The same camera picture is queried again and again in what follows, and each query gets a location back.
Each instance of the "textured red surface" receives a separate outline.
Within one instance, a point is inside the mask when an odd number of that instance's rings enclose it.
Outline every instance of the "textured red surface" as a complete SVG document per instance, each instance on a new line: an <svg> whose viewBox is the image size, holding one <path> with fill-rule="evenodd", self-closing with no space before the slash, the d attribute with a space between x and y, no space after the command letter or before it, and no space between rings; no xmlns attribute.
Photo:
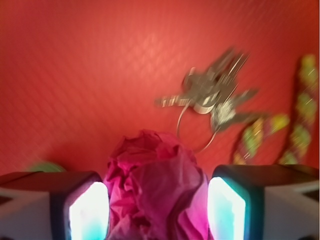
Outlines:
<svg viewBox="0 0 320 240"><path fill-rule="evenodd" d="M123 135L175 132L181 108L154 99L180 93L191 67L204 70L230 46L250 53L238 91L259 88L240 109L290 113L299 57L319 62L319 2L2 0L0 35L0 174L46 159L103 175ZM230 161L243 127L197 155L207 174ZM195 148L209 129L209 116L189 110L181 137ZM270 137L256 163L273 163L286 136ZM319 127L315 139L318 166Z"/></svg>

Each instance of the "white casing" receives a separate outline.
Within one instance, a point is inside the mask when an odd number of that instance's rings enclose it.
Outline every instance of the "white casing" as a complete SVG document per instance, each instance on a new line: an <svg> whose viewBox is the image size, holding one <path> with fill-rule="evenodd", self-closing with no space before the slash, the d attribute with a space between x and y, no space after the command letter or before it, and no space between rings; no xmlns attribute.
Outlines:
<svg viewBox="0 0 320 240"><path fill-rule="evenodd" d="M0 187L0 196L12 198L0 205L0 238L52 239L48 192L21 191Z"/></svg>
<svg viewBox="0 0 320 240"><path fill-rule="evenodd" d="M264 188L265 240L319 238L319 202L304 193L319 190L319 181Z"/></svg>

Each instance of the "red wall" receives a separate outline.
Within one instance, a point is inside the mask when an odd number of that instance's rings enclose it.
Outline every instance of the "red wall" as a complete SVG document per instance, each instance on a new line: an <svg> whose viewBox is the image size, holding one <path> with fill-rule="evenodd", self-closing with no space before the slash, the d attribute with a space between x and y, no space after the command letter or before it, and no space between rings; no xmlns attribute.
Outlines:
<svg viewBox="0 0 320 240"><path fill-rule="evenodd" d="M299 57L319 62L319 1L2 0L0 35L0 174L42 159L104 174L123 135L175 132L181 108L154 99L180 93L191 67L230 46L250 53L238 91L259 88L239 109L290 113ZM317 126L308 164L319 167ZM197 155L207 174L230 161L241 129ZM256 163L273 163L287 134L269 138ZM205 143L209 116L188 111L181 137Z"/></svg>

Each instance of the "crumpled paper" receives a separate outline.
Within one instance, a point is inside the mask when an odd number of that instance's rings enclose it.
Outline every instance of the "crumpled paper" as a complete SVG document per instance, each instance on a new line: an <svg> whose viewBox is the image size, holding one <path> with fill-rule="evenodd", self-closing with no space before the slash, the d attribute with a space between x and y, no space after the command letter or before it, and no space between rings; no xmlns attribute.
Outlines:
<svg viewBox="0 0 320 240"><path fill-rule="evenodd" d="M168 133L124 138L108 163L109 240L209 239L208 179Z"/></svg>

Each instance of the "keychain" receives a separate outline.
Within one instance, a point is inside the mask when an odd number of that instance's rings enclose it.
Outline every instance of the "keychain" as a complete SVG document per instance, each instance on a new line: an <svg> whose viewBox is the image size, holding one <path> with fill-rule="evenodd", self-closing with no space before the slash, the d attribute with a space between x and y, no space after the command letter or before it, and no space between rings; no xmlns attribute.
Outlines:
<svg viewBox="0 0 320 240"><path fill-rule="evenodd" d="M187 108L191 107L199 114L211 115L211 139L202 149L195 150L196 153L205 150L217 133L223 132L232 124L251 123L267 116L265 113L236 112L237 106L258 92L250 89L233 95L238 86L236 76L247 59L248 55L242 53L235 56L234 49L230 48L206 72L195 73L195 68L192 68L183 81L184 93L155 100L160 107L184 106L177 121L178 137L180 122Z"/></svg>

